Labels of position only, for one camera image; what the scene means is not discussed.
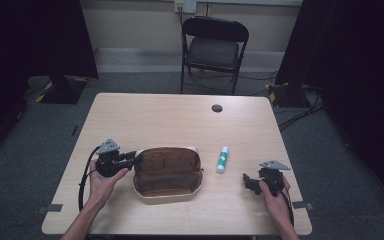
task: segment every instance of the round hole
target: round hole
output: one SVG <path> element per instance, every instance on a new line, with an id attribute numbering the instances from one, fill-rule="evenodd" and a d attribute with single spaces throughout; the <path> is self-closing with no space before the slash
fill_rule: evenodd
<path id="1" fill-rule="evenodd" d="M 220 105 L 218 105 L 218 104 L 214 104 L 214 105 L 211 107 L 211 109 L 213 110 L 213 112 L 217 112 L 217 113 L 223 111 L 223 107 L 220 106 Z"/>

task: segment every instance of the glue stick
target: glue stick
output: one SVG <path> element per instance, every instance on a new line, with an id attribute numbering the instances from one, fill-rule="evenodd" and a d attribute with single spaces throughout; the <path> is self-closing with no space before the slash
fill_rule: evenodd
<path id="1" fill-rule="evenodd" d="M 220 153 L 219 163 L 217 165 L 217 172 L 223 173 L 226 166 L 227 155 L 229 155 L 229 148 L 224 146 Z"/>

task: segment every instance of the human hand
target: human hand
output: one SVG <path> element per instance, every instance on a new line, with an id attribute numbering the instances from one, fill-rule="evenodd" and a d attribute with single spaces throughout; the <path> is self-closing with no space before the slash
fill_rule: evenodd
<path id="1" fill-rule="evenodd" d="M 96 160 L 92 160 L 90 163 L 89 175 L 90 194 L 86 204 L 89 203 L 98 207 L 98 209 L 102 209 L 110 198 L 114 185 L 118 180 L 122 179 L 128 171 L 129 169 L 123 168 L 110 178 L 103 177 L 96 171 Z"/>
<path id="2" fill-rule="evenodd" d="M 283 182 L 285 187 L 282 189 L 282 192 L 289 198 L 288 191 L 291 185 L 288 180 L 286 180 L 285 176 L 283 176 Z M 276 197 L 273 197 L 269 190 L 269 186 L 264 181 L 260 181 L 259 185 L 261 191 L 264 193 L 264 204 L 266 209 L 273 218 L 276 227 L 279 229 L 281 238 L 298 239 L 298 235 L 296 234 L 290 220 L 288 206 L 286 205 L 282 194 L 278 194 Z"/>

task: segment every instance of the wall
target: wall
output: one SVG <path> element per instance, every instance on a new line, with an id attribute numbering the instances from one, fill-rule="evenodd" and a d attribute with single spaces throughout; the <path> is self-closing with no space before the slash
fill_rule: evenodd
<path id="1" fill-rule="evenodd" d="M 94 48 L 181 50 L 173 1 L 81 1 Z M 208 15 L 235 20 L 249 32 L 248 51 L 284 52 L 300 6 L 209 3 Z M 207 3 L 197 3 L 205 15 Z"/>

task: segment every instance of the brown leather bag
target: brown leather bag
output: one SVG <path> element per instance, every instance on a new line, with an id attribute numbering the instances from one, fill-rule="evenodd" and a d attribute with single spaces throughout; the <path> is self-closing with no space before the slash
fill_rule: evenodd
<path id="1" fill-rule="evenodd" d="M 193 148 L 161 147 L 138 152 L 133 186 L 140 196 L 155 198 L 194 194 L 201 186 L 203 169 Z"/>

